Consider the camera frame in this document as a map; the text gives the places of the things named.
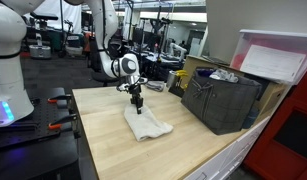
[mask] blue light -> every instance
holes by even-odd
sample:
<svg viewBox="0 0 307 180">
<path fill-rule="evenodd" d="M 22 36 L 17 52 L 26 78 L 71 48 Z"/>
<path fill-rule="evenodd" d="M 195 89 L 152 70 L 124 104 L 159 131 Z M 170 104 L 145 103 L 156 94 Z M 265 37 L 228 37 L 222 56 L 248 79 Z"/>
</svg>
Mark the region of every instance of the blue light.
<svg viewBox="0 0 307 180">
<path fill-rule="evenodd" d="M 9 105 L 7 104 L 7 102 L 2 102 L 2 106 L 4 108 L 4 111 L 5 111 L 8 119 L 13 121 L 14 120 L 14 115 L 13 115 Z"/>
</svg>

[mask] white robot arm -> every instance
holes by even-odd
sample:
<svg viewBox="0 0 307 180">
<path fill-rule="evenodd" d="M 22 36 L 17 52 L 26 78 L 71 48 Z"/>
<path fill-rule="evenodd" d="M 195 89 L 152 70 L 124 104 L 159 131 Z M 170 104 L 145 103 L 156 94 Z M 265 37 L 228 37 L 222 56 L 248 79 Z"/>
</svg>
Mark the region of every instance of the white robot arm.
<svg viewBox="0 0 307 180">
<path fill-rule="evenodd" d="M 96 39 L 104 72 L 110 77 L 126 76 L 127 82 L 117 89 L 132 94 L 131 103 L 141 113 L 143 98 L 140 96 L 141 84 L 147 80 L 140 77 L 139 65 L 135 55 L 111 60 L 107 51 L 108 41 L 117 30 L 118 20 L 110 0 L 65 0 L 72 5 L 83 2 L 91 8 L 96 25 Z M 21 18 L 33 12 L 44 0 L 0 0 L 0 104 L 12 112 L 8 121 L 0 123 L 7 126 L 33 111 L 23 83 L 20 64 L 21 41 L 26 34 L 26 25 Z"/>
<path fill-rule="evenodd" d="M 184 59 L 184 55 L 185 55 L 185 53 L 187 52 L 187 50 L 184 49 L 184 48 L 182 48 L 181 46 L 175 44 L 175 43 L 171 43 L 171 44 L 170 44 L 170 54 L 171 54 L 172 56 L 174 56 L 174 50 L 173 50 L 173 48 L 175 48 L 175 49 L 181 51 L 180 59 L 183 60 L 183 59 Z"/>
</svg>

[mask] red cabinet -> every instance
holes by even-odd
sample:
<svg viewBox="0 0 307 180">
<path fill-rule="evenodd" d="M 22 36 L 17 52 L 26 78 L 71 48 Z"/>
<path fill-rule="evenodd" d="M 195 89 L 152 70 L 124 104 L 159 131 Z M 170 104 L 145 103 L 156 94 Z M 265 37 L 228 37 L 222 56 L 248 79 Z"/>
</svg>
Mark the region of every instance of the red cabinet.
<svg viewBox="0 0 307 180">
<path fill-rule="evenodd" d="M 307 180 L 307 73 L 276 111 L 244 163 L 265 179 Z"/>
</svg>

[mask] black storage bin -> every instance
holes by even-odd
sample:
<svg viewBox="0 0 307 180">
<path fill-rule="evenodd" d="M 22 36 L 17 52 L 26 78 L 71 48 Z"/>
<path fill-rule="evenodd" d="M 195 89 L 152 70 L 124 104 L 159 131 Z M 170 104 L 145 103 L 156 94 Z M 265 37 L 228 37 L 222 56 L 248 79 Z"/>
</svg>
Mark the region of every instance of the black storage bin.
<svg viewBox="0 0 307 180">
<path fill-rule="evenodd" d="M 197 68 L 182 97 L 182 104 L 217 135 L 242 129 L 261 84 L 236 76 L 237 83 L 199 75 Z"/>
</svg>

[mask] wooden table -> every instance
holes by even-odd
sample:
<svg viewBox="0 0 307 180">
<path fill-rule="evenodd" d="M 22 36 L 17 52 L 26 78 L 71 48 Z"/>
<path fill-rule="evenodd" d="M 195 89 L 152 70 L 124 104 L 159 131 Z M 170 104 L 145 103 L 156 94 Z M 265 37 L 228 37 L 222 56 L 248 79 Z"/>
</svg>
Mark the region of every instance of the wooden table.
<svg viewBox="0 0 307 180">
<path fill-rule="evenodd" d="M 173 132 L 137 142 L 123 115 L 131 95 L 115 87 L 73 90 L 101 180 L 181 179 L 246 132 L 217 136 L 166 89 L 142 91 L 144 104 Z"/>
</svg>

